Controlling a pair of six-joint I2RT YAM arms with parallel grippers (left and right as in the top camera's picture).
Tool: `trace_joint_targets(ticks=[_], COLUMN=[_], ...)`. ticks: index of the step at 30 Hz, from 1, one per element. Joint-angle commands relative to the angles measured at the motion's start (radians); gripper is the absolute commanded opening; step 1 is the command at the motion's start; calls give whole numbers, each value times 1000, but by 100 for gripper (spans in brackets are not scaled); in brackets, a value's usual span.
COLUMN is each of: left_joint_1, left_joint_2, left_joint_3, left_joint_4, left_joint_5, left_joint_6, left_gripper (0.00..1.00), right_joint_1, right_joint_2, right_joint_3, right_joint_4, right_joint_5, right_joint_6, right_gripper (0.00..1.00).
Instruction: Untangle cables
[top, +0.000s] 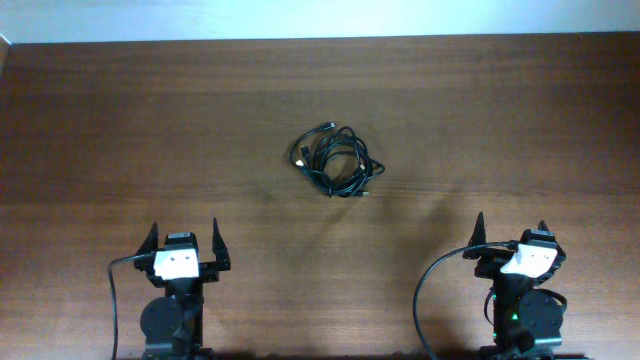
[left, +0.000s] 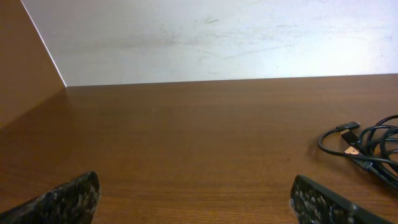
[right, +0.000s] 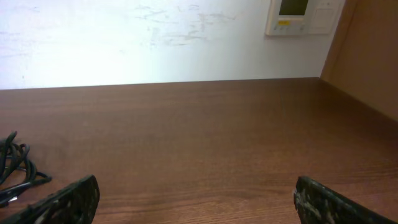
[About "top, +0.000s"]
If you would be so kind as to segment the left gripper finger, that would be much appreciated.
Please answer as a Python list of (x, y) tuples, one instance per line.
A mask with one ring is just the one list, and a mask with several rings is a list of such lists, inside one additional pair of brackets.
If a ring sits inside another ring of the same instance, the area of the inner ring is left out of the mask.
[(212, 252), (215, 255), (215, 262), (219, 271), (229, 271), (231, 269), (231, 259), (228, 248), (221, 236), (217, 218), (213, 218)]
[(139, 247), (135, 256), (138, 259), (147, 259), (152, 257), (155, 252), (158, 250), (158, 242), (159, 242), (159, 230), (158, 224), (154, 222), (151, 225), (151, 228), (143, 241), (142, 245)]

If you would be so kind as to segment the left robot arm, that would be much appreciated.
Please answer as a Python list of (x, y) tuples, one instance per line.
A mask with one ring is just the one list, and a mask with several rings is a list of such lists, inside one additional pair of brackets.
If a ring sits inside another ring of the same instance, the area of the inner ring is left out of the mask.
[(211, 248), (214, 259), (201, 262), (195, 233), (169, 234), (160, 246), (158, 226), (151, 226), (136, 252), (134, 267), (164, 294), (152, 300), (140, 316), (145, 335), (144, 359), (216, 357), (213, 349), (203, 345), (203, 286), (217, 282), (221, 272), (231, 269), (230, 255), (216, 221), (212, 222)]

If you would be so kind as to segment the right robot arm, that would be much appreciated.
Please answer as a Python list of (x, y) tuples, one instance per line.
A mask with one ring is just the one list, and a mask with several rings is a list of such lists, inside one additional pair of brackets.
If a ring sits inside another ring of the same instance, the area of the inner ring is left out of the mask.
[(492, 346), (479, 349), (479, 359), (552, 359), (562, 344), (561, 326), (566, 298), (541, 284), (558, 270), (566, 253), (541, 221), (504, 250), (489, 244), (484, 216), (476, 218), (463, 252), (474, 260), (474, 276), (492, 282), (485, 299), (485, 317), (493, 326)]

